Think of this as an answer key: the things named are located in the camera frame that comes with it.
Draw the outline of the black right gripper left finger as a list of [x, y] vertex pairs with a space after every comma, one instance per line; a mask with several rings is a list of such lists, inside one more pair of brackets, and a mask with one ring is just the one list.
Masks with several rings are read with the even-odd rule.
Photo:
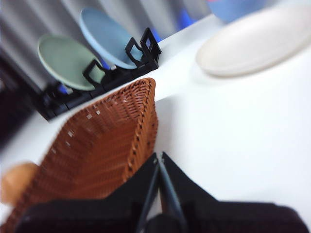
[[17, 233], [134, 233], [156, 195], [157, 156], [103, 199], [53, 200], [31, 206]]

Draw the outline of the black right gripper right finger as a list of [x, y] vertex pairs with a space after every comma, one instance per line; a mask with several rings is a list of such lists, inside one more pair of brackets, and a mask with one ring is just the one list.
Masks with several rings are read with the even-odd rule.
[[190, 233], [307, 233], [296, 210], [268, 202], [220, 201], [168, 156], [162, 162]]

